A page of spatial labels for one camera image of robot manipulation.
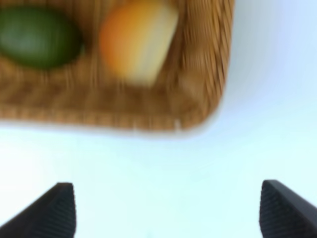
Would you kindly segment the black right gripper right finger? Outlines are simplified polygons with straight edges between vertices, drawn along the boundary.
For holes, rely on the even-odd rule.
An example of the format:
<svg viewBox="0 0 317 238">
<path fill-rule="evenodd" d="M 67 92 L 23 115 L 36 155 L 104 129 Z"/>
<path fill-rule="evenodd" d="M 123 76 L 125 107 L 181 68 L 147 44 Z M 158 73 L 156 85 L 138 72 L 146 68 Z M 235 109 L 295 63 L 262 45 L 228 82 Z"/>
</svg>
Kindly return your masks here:
<svg viewBox="0 0 317 238">
<path fill-rule="evenodd" d="M 317 208 L 277 180 L 264 180 L 259 225 L 264 238 L 317 238 Z"/>
</svg>

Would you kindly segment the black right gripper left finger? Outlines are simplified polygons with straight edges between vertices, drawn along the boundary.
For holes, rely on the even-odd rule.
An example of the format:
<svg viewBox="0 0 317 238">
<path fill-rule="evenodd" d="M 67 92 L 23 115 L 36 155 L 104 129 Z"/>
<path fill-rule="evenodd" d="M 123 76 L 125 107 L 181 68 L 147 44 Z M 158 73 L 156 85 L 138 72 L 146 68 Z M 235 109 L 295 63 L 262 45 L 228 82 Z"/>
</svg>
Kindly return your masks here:
<svg viewBox="0 0 317 238">
<path fill-rule="evenodd" d="M 72 183 L 57 183 L 0 227 L 2 238 L 72 238 L 76 205 Z"/>
</svg>

